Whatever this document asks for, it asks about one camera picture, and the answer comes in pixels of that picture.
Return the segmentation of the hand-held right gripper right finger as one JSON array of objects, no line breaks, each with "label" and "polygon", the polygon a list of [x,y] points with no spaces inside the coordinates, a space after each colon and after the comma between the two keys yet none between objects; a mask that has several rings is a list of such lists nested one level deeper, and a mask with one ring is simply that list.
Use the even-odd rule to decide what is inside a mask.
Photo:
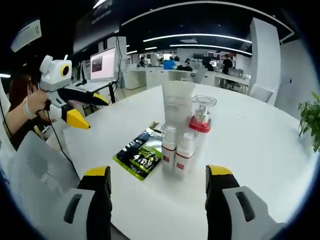
[{"label": "hand-held right gripper right finger", "polygon": [[206,166],[205,210],[209,240],[271,240],[283,227],[249,187],[223,166]]}]

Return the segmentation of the person's left hand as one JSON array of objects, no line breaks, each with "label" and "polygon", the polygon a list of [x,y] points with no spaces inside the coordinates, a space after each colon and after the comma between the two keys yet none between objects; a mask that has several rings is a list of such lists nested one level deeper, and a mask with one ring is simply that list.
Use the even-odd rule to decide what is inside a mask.
[{"label": "person's left hand", "polygon": [[39,115],[40,118],[47,123],[54,123],[56,119],[48,118],[44,112],[46,101],[47,94],[42,90],[38,90],[27,97],[28,107],[33,114]]}]

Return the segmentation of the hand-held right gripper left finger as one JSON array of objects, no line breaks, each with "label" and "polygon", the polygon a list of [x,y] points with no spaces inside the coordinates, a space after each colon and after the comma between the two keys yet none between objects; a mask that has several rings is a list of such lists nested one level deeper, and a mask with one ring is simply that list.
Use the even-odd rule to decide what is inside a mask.
[{"label": "hand-held right gripper left finger", "polygon": [[111,239],[111,168],[88,170],[51,209],[52,240]]}]

